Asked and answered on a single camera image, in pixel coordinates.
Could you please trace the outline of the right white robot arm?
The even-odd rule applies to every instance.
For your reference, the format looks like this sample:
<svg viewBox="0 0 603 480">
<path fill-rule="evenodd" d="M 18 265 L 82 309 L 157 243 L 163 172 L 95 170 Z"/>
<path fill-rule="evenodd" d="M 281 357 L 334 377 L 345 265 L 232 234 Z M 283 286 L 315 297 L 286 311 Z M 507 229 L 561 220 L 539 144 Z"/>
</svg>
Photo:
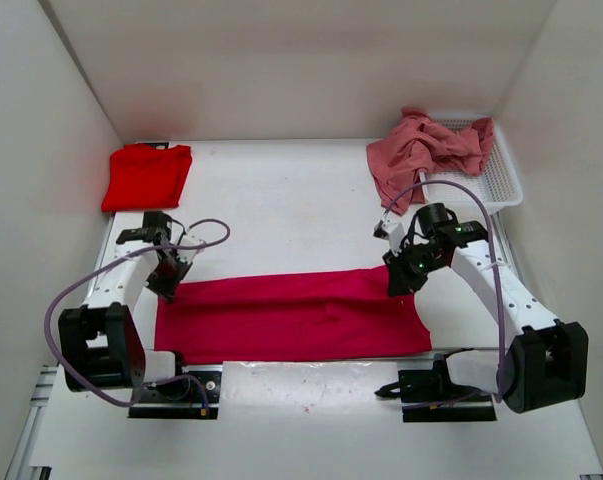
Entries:
<svg viewBox="0 0 603 480">
<path fill-rule="evenodd" d="M 529 292 L 498 258 L 492 235 L 478 221 L 461 222 L 441 203 L 413 216 L 408 229 L 383 218 L 374 235 L 389 244 L 383 261 L 388 294 L 419 292 L 431 273 L 449 268 L 471 288 L 498 328 L 498 349 L 461 349 L 436 356 L 430 387 L 436 405 L 464 394 L 493 395 L 525 413 L 584 396 L 589 338 Z"/>
</svg>

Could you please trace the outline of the magenta t shirt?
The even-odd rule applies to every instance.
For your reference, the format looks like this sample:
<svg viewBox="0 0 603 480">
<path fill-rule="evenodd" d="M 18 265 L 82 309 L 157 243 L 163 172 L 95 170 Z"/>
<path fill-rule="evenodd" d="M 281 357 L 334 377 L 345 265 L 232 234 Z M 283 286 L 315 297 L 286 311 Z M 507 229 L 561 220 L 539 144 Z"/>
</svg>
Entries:
<svg viewBox="0 0 603 480">
<path fill-rule="evenodd" d="M 431 350 L 411 296 L 384 267 L 185 283 L 157 307 L 154 346 L 188 364 L 322 362 Z"/>
</svg>

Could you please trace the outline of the red t shirt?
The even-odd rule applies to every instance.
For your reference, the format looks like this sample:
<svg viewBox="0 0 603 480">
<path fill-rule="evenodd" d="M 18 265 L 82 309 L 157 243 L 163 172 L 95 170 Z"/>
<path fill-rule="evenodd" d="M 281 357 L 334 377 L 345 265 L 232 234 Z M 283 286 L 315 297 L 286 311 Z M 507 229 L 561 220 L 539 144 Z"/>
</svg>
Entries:
<svg viewBox="0 0 603 480">
<path fill-rule="evenodd" d="M 165 149 L 125 145 L 110 157 L 110 180 L 101 210 L 114 213 L 178 207 L 192 161 L 191 148 L 185 145 Z"/>
</svg>

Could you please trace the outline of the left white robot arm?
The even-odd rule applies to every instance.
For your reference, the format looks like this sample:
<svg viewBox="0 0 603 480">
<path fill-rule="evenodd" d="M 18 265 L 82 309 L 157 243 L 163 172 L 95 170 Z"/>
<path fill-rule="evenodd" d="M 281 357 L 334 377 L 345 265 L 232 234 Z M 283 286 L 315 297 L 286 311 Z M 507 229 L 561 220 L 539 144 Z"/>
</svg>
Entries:
<svg viewBox="0 0 603 480">
<path fill-rule="evenodd" d="M 191 377 L 182 356 L 146 350 L 132 313 L 143 290 L 172 301 L 193 256 L 175 249 L 152 250 L 125 259 L 103 274 L 85 303 L 58 320 L 65 360 L 99 389 L 138 389 L 147 383 L 169 400 L 187 395 Z"/>
</svg>

